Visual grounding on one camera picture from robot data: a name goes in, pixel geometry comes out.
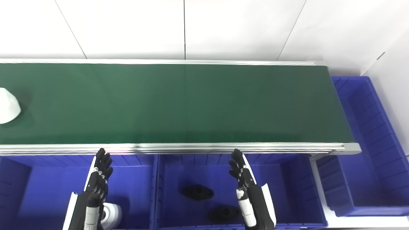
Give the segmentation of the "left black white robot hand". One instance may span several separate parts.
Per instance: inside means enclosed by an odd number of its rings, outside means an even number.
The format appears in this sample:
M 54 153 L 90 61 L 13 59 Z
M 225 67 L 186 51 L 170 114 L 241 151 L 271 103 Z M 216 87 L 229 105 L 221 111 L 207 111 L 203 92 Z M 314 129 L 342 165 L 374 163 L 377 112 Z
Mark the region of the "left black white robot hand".
M 93 157 L 84 189 L 72 192 L 63 230 L 102 230 L 104 203 L 108 196 L 108 180 L 113 172 L 111 155 L 100 148 Z

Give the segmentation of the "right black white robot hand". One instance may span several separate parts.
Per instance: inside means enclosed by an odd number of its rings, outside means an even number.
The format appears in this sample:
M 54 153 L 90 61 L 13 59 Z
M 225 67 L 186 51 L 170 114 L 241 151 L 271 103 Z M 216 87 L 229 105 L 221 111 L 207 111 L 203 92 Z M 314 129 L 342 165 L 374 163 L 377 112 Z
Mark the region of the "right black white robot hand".
M 276 215 L 270 188 L 260 186 L 244 153 L 234 149 L 229 160 L 229 173 L 237 179 L 236 197 L 247 230 L 274 230 Z

